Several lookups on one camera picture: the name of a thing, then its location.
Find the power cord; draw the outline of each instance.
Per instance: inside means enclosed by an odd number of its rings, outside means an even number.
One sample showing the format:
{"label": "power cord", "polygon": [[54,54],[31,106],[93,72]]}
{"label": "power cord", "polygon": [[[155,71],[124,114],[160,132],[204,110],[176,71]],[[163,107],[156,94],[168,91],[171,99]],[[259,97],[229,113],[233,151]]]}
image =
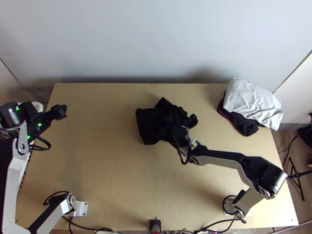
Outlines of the power cord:
{"label": "power cord", "polygon": [[105,232],[114,232],[116,234],[123,234],[122,232],[117,232],[117,231],[114,231],[113,229],[110,229],[110,228],[107,228],[107,227],[102,227],[102,228],[99,228],[99,229],[95,229],[95,228],[89,228],[89,227],[83,227],[83,226],[80,226],[74,222],[72,222],[70,219],[67,219],[65,218],[64,216],[62,216],[63,219],[65,219],[68,223],[70,223],[71,225],[74,225],[76,227],[79,227],[81,229],[85,229],[85,230],[90,230],[90,231],[96,231],[95,233],[99,232],[99,231],[105,231]]}
{"label": "power cord", "polygon": [[[235,211],[235,212],[233,212],[233,213],[228,213],[228,212],[225,210],[224,202],[225,202],[229,197],[236,197],[236,196],[235,196],[235,195],[229,195],[229,196],[227,196],[226,198],[224,198],[224,200],[223,200],[223,202],[222,202],[222,208],[223,208],[223,210],[224,210],[224,212],[225,212],[226,214],[234,215],[234,218],[233,218],[233,219],[227,219],[227,220],[220,220],[220,221],[217,221],[217,222],[215,222],[215,223],[213,223],[213,224],[210,224],[210,225],[208,225],[208,226],[206,226],[206,227],[203,227],[203,228],[200,229],[200,230],[194,231],[193,234],[197,234],[197,233],[199,233],[199,232],[201,232],[201,231],[209,231],[209,232],[214,232],[214,233],[224,233],[224,232],[227,232],[227,231],[231,228],[231,226],[232,226],[232,224],[233,224],[234,221],[241,221],[241,222],[244,223],[244,224],[247,223],[246,220],[244,220],[244,219],[242,219],[242,218],[240,218],[240,217],[236,218],[237,215],[238,215],[238,211]],[[215,231],[215,230],[210,230],[210,229],[208,229],[209,227],[211,227],[211,226],[213,226],[213,225],[216,225],[216,224],[218,224],[218,223],[229,222],[229,221],[231,222],[230,225],[228,226],[227,229],[225,229],[225,230],[223,230],[223,231]]]}
{"label": "power cord", "polygon": [[[236,221],[236,220],[239,220],[239,221],[241,221],[242,223],[246,223],[246,220],[241,219],[241,218],[236,218],[237,215],[238,215],[238,212],[235,212],[235,215],[234,215],[234,218],[233,218],[233,219],[220,220],[220,221],[215,222],[215,223],[213,223],[213,224],[210,224],[210,225],[208,225],[208,226],[206,226],[206,227],[203,227],[203,228],[200,229],[200,230],[195,231],[194,234],[197,234],[197,233],[199,233],[199,232],[201,232],[201,231],[209,231],[209,232],[215,232],[215,233],[224,233],[224,232],[227,232],[227,231],[231,228],[233,222]],[[223,231],[215,231],[215,230],[210,230],[210,229],[208,229],[209,227],[211,227],[211,226],[213,226],[213,225],[216,225],[216,224],[218,224],[218,223],[228,222],[228,221],[231,221],[231,223],[230,223],[230,225],[228,226],[228,228],[225,229],[225,230],[223,230]]]}

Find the black cable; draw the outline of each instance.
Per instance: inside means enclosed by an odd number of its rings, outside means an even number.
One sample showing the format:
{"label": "black cable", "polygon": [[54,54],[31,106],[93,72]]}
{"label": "black cable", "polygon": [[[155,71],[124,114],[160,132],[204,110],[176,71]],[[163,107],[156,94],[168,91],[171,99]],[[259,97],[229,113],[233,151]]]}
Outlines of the black cable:
{"label": "black cable", "polygon": [[[310,121],[310,123],[309,123],[309,125],[308,125],[307,127],[310,126],[310,128],[308,128],[305,132],[301,133],[301,135],[307,133],[308,131],[310,131],[310,130],[312,129],[312,126],[311,126],[311,124],[312,124],[312,112],[309,113],[309,116],[311,117],[311,121]],[[283,161],[283,167],[284,167],[285,162],[286,162],[286,160],[287,160],[287,158],[288,158],[288,155],[289,155],[289,152],[290,152],[291,144],[292,144],[292,143],[294,142],[294,140],[297,139],[298,137],[300,137],[300,134],[299,134],[299,133],[297,133],[297,134],[294,136],[294,138],[291,140],[291,142],[289,143],[289,145],[287,146],[286,149],[284,149],[284,150],[278,152],[278,153],[282,153],[282,152],[284,152],[284,151],[287,150],[286,157],[285,157],[285,159],[284,159],[284,161]]]}
{"label": "black cable", "polygon": [[53,197],[54,195],[59,194],[59,193],[67,193],[67,194],[69,194],[69,192],[68,192],[68,191],[65,191],[65,190],[62,190],[62,191],[58,191],[58,192],[56,192],[56,193],[53,193],[53,194],[51,194],[50,196],[47,197],[47,199],[43,202],[43,205],[44,205],[44,206],[48,205],[47,201],[49,200],[49,198],[50,198],[50,197]]}
{"label": "black cable", "polygon": [[296,137],[294,137],[293,140],[290,142],[290,144],[289,144],[289,146],[288,146],[288,150],[287,150],[286,157],[285,157],[285,159],[284,159],[284,161],[283,161],[283,167],[284,167],[284,165],[285,165],[285,163],[286,163],[286,160],[287,160],[287,158],[288,158],[288,155],[289,155],[289,152],[290,152],[290,146],[291,146],[291,144],[293,143],[293,141],[294,141],[295,139],[297,139],[298,137],[299,137],[299,135],[296,136]]}
{"label": "black cable", "polygon": [[45,143],[47,145],[47,148],[44,148],[42,146],[39,146],[39,145],[35,145],[35,144],[32,144],[32,145],[29,145],[32,150],[37,150],[37,151],[47,151],[49,149],[51,149],[51,143],[48,142],[46,139],[42,138],[42,137],[37,137],[38,140],[40,140],[41,142]]}
{"label": "black cable", "polygon": [[68,222],[68,229],[69,229],[69,232],[71,233],[71,234],[73,234],[73,232],[71,231],[71,221],[73,220],[73,218],[72,217],[70,217],[69,218],[69,222]]}
{"label": "black cable", "polygon": [[[238,215],[238,212],[236,212],[236,214],[235,214],[235,216],[234,216],[233,219],[220,220],[220,221],[215,222],[215,223],[213,223],[213,224],[210,224],[210,225],[208,225],[208,226],[206,226],[206,227],[203,227],[203,228],[200,229],[200,230],[195,231],[194,234],[197,234],[197,233],[199,233],[199,232],[201,232],[201,231],[209,231],[209,232],[215,232],[215,233],[224,233],[224,232],[227,232],[227,231],[231,228],[233,222],[236,221],[236,220],[240,220],[242,223],[246,223],[246,220],[244,220],[244,219],[241,219],[241,218],[236,219],[237,215]],[[216,224],[218,224],[218,223],[228,222],[228,221],[231,221],[231,223],[230,223],[230,225],[228,226],[228,228],[225,229],[225,230],[223,230],[223,231],[215,231],[215,230],[210,230],[210,229],[208,229],[209,227],[211,227],[211,226],[213,226],[213,225],[216,225]]]}
{"label": "black cable", "polygon": [[0,128],[0,131],[4,131],[5,133],[9,134],[11,137],[14,137],[12,133],[10,133],[8,130],[4,128]]}
{"label": "black cable", "polygon": [[[67,222],[69,222],[70,220],[65,218],[64,216],[62,216],[63,219],[65,219]],[[115,232],[117,234],[123,234],[122,232],[117,232],[117,231],[114,231],[113,229],[110,229],[110,228],[107,228],[107,227],[102,227],[102,228],[99,228],[99,229],[95,229],[95,228],[89,228],[89,227],[83,227],[83,226],[80,226],[74,222],[71,222],[71,225],[74,225],[76,227],[79,227],[81,229],[85,229],[85,230],[90,230],[90,231],[106,231],[106,232]]]}
{"label": "black cable", "polygon": [[287,146],[287,148],[286,148],[286,149],[283,149],[282,151],[279,151],[278,153],[280,154],[280,153],[282,153],[282,152],[288,150],[288,148],[291,146],[291,143],[292,143],[298,136],[299,136],[299,135],[298,135],[298,133],[297,133],[297,134],[294,136],[294,138],[291,140],[291,142],[290,142],[290,144]]}
{"label": "black cable", "polygon": [[223,210],[224,210],[224,212],[225,212],[226,214],[234,215],[234,214],[236,213],[236,211],[233,212],[233,213],[228,213],[228,212],[225,210],[225,207],[224,207],[224,203],[225,203],[225,201],[226,201],[229,197],[236,197],[236,196],[235,196],[235,195],[229,195],[229,196],[227,196],[226,198],[224,198],[224,199],[223,199],[223,202],[222,202],[222,208],[223,208]]}

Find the black cylinder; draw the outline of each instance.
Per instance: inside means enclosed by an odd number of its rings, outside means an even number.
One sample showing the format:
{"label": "black cylinder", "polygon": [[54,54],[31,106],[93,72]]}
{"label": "black cylinder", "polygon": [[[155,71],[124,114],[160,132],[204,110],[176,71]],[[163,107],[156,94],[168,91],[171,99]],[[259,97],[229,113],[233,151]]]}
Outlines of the black cylinder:
{"label": "black cylinder", "polygon": [[0,124],[3,128],[12,128],[24,121],[17,102],[12,101],[0,106]]}

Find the wooden table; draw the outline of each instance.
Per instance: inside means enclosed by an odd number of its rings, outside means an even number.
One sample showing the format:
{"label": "wooden table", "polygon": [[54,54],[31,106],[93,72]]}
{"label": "wooden table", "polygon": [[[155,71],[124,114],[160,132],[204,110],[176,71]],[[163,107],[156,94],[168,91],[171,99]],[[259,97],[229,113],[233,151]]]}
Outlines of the wooden table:
{"label": "wooden table", "polygon": [[[87,216],[74,219],[86,227],[147,230],[148,220],[157,217],[163,230],[192,230],[228,219],[222,200],[247,189],[237,171],[182,165],[167,142],[144,145],[135,116],[137,108],[152,108],[165,97],[196,114],[199,123],[190,136],[208,148],[262,156],[281,167],[270,129],[244,137],[217,113],[225,89],[224,84],[55,84],[48,108],[66,104],[68,117],[43,134],[51,150],[31,157],[18,197],[19,225],[29,226],[45,210],[45,198],[59,190],[89,202]],[[232,228],[297,225],[287,183],[275,199],[255,205],[246,220]],[[55,228],[68,224],[61,219]]]}

